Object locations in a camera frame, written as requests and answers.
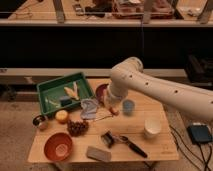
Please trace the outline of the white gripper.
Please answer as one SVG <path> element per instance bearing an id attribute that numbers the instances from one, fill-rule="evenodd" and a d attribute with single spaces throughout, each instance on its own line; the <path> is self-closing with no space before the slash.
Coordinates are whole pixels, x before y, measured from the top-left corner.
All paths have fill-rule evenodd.
<path id="1" fill-rule="evenodd" d="M 116 107 L 122 100 L 122 96 L 116 96 L 112 93 L 110 86 L 104 90 L 104 105 L 107 108 Z"/>

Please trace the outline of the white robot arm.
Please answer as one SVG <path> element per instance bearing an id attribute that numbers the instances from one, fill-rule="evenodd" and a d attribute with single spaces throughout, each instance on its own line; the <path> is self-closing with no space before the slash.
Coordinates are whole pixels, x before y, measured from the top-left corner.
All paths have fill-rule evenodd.
<path id="1" fill-rule="evenodd" d="M 140 92 L 202 122 L 213 122 L 213 91 L 151 77 L 143 73 L 137 57 L 129 57 L 110 70 L 111 83 L 104 100 L 115 106 L 129 90 Z"/>

